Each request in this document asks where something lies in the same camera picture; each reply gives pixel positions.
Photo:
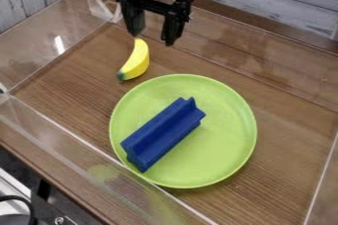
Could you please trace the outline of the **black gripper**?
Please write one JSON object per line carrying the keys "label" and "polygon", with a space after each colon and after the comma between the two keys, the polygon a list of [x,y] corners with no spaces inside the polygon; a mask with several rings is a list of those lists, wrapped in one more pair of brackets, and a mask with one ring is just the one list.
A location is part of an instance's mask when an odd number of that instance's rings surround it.
{"label": "black gripper", "polygon": [[185,22],[190,20],[193,0],[118,0],[129,33],[137,37],[146,28],[146,11],[166,17],[162,40],[166,46],[182,35]]}

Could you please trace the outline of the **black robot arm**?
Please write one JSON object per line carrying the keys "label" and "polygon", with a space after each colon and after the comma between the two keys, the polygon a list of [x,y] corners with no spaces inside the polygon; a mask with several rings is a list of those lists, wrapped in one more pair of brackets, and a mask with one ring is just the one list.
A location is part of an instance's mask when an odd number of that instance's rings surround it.
{"label": "black robot arm", "polygon": [[165,17],[162,40],[173,46],[190,21],[193,0],[117,0],[122,7],[129,33],[137,37],[146,28],[146,12]]}

